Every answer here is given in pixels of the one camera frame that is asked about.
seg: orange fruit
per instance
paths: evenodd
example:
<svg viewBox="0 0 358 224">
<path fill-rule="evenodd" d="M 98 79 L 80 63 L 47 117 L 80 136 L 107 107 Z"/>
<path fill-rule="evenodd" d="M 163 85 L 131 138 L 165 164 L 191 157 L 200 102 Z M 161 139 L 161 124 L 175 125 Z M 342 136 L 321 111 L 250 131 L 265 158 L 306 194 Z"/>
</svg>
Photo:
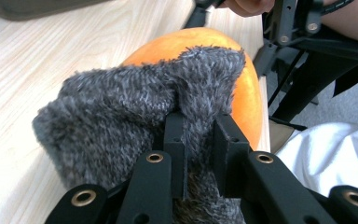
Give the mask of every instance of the orange fruit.
<svg viewBox="0 0 358 224">
<path fill-rule="evenodd" d="M 187 48 L 195 46 L 241 49 L 233 39 L 214 29 L 205 27 L 184 29 L 148 42 L 133 52 L 122 65 L 141 65 L 176 59 Z M 245 60 L 245 67 L 236 81 L 233 92 L 231 116 L 248 139 L 251 148 L 257 149 L 263 122 L 261 93 L 252 60 L 246 53 Z"/>
</svg>

